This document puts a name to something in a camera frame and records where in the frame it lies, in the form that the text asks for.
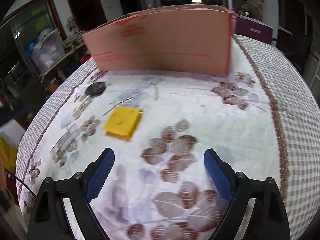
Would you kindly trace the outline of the clear plastic sleeve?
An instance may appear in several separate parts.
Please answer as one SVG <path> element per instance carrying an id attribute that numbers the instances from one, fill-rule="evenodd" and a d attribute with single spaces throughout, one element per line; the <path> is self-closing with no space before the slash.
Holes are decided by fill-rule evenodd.
<path id="1" fill-rule="evenodd" d="M 51 149 L 50 154 L 53 161 L 58 162 L 62 157 L 63 152 L 65 152 L 68 146 L 73 140 L 76 140 L 80 135 L 80 129 L 76 124 L 73 124 L 64 135 L 58 140 L 58 142 Z"/>

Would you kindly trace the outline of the brown cardboard box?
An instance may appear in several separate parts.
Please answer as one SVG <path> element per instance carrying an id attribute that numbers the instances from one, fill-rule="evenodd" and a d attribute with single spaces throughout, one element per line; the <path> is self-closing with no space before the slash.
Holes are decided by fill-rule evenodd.
<path id="1" fill-rule="evenodd" d="M 233 13 L 171 5 L 121 16 L 83 35 L 100 70 L 174 70 L 226 76 Z"/>

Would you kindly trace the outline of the purple cardboard box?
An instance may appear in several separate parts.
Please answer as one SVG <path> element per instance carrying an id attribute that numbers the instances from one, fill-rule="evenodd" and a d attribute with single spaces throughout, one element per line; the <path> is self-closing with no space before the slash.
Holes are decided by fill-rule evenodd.
<path id="1" fill-rule="evenodd" d="M 273 28 L 253 18 L 236 15 L 235 34 L 250 37 L 252 39 L 272 43 Z"/>

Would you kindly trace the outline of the black television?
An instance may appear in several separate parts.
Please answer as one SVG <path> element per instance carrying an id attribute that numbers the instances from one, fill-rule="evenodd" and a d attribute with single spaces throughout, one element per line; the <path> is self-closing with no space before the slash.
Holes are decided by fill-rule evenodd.
<path id="1" fill-rule="evenodd" d="M 120 0 L 120 5 L 124 15 L 142 10 L 140 0 Z"/>

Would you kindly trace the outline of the yellow sticky note pad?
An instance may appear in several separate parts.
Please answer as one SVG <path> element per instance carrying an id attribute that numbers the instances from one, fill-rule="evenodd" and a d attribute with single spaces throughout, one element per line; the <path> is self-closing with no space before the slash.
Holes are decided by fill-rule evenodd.
<path id="1" fill-rule="evenodd" d="M 143 112 L 139 108 L 115 107 L 110 110 L 110 116 L 103 126 L 107 135 L 120 139 L 131 139 Z"/>

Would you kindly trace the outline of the floral quilted bedspread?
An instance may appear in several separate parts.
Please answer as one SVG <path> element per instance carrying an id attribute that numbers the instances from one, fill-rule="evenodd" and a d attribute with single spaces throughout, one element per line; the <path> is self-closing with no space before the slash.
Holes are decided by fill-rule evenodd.
<path id="1" fill-rule="evenodd" d="M 104 82 L 103 94 L 85 95 Z M 115 107 L 142 110 L 132 138 L 107 135 Z M 80 135 L 58 162 L 50 151 L 73 124 Z M 44 178 L 67 179 L 104 149 L 114 166 L 91 203 L 112 239 L 205 239 L 227 201 L 203 163 L 212 148 L 249 178 L 273 177 L 290 236 L 299 239 L 319 210 L 319 106 L 275 47 L 235 35 L 227 77 L 160 71 L 101 72 L 80 66 L 47 100 L 18 147 L 18 200 L 28 221 Z"/>

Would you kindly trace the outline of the clear plastic storage bin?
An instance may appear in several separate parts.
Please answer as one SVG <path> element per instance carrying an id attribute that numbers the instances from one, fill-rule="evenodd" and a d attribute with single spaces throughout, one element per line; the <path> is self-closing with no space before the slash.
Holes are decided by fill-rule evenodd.
<path id="1" fill-rule="evenodd" d="M 37 38 L 31 59 L 44 72 L 66 55 L 58 29 L 44 29 Z"/>

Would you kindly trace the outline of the dark grey oval object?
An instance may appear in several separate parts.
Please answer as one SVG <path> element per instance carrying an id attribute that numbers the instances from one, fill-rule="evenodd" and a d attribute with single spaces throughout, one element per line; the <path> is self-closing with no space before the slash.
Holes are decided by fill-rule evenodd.
<path id="1" fill-rule="evenodd" d="M 86 88 L 85 95 L 96 97 L 103 94 L 105 89 L 106 89 L 106 85 L 104 82 L 95 82 Z"/>

